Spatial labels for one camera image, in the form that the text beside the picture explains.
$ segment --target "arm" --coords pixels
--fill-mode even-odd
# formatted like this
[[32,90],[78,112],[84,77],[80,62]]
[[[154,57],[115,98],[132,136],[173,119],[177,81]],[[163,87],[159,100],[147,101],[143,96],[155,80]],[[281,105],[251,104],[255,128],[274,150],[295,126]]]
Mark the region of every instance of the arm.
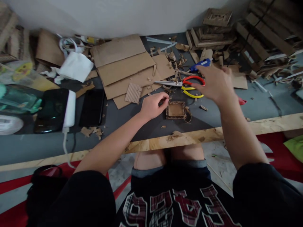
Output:
[[[165,101],[159,106],[158,104],[162,99],[165,99]],[[167,107],[168,101],[169,96],[165,92],[145,98],[141,111],[97,144],[85,156],[74,173],[84,170],[95,170],[106,175],[138,130],[148,121],[160,115]]]
[[248,163],[268,163],[260,142],[246,121],[231,82],[231,69],[197,66],[206,85],[192,86],[212,99],[219,107],[224,139],[238,170]]

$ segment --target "gray table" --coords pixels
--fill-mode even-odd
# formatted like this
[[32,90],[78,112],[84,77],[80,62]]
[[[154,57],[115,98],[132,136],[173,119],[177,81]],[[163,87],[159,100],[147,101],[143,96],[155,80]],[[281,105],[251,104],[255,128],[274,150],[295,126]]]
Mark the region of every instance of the gray table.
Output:
[[[169,40],[168,37],[174,35],[177,35],[178,42],[187,43],[185,33],[166,34],[153,37]],[[141,39],[148,51],[153,46],[160,48],[167,46],[166,44],[147,42],[145,37],[142,37]],[[185,65],[192,66],[194,64],[189,52],[179,51],[175,47],[173,48],[173,51],[177,58],[179,53],[184,55],[187,59]],[[241,57],[239,58],[236,55],[231,56],[240,61],[240,65],[242,65],[241,71],[245,71],[248,68],[247,63]],[[258,81],[261,84],[268,82],[264,79],[259,79]],[[102,88],[100,78],[94,78],[93,82],[96,88]],[[71,80],[64,81],[62,87],[78,91],[81,88],[81,83]],[[283,115],[303,112],[302,101],[293,94],[294,90],[289,89],[289,85],[279,84],[278,86],[275,86],[274,84],[270,84],[267,85],[266,88],[273,94]],[[248,90],[236,89],[236,93],[239,97],[247,100],[247,103],[241,108],[245,117],[250,118],[252,121],[278,116],[278,111],[269,99],[269,94],[263,93],[255,84],[248,81]],[[99,142],[95,135],[92,135],[90,138],[85,138],[84,135],[80,133],[81,128],[78,126],[78,123],[83,100],[84,97],[82,96],[76,101],[76,124],[71,128],[71,133],[68,134],[67,149],[69,152],[91,149]],[[186,124],[183,120],[166,120],[165,115],[161,114],[144,125],[134,136],[132,141],[166,136],[175,130],[189,132],[221,126],[220,113],[217,106],[213,101],[206,97],[194,102],[192,98],[183,94],[181,89],[176,89],[175,93],[173,93],[172,101],[185,101],[186,105],[190,107],[193,116],[192,121],[189,124]],[[113,100],[105,101],[105,104],[107,103],[108,106],[104,107],[105,118],[103,118],[101,124],[101,129],[104,131],[103,138],[127,122],[132,116],[138,113],[141,108],[141,105],[132,103],[121,110],[118,110]],[[201,110],[199,108],[200,105],[207,107],[208,112]],[[32,122],[27,122],[25,130],[23,130],[24,133],[26,133],[24,135],[0,136],[0,165],[26,162],[64,154],[62,148],[62,133],[31,134],[32,126]]]

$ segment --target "person's left hand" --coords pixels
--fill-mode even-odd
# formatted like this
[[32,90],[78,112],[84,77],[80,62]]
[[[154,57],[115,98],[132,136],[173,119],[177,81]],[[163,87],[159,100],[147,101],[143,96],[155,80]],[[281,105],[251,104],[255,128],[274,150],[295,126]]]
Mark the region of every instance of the person's left hand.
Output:
[[[159,106],[159,102],[165,99],[163,104]],[[168,106],[169,95],[165,92],[160,92],[157,94],[153,94],[151,96],[146,97],[143,100],[140,115],[146,118],[147,121],[156,118],[159,116],[163,110]]]

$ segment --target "green cloth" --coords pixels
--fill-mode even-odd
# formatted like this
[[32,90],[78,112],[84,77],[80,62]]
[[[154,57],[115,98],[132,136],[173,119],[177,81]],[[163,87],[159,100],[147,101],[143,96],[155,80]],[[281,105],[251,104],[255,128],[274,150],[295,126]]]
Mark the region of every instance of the green cloth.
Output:
[[284,145],[296,157],[296,159],[303,163],[303,135],[286,141]]

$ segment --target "black phone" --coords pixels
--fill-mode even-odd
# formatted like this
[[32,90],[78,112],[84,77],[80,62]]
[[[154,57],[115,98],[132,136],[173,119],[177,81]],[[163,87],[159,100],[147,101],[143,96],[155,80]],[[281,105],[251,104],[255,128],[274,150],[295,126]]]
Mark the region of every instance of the black phone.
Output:
[[69,90],[65,88],[47,90],[43,93],[41,110],[38,111],[34,133],[62,130]]
[[85,93],[80,127],[93,127],[101,124],[104,104],[104,89],[88,90]]

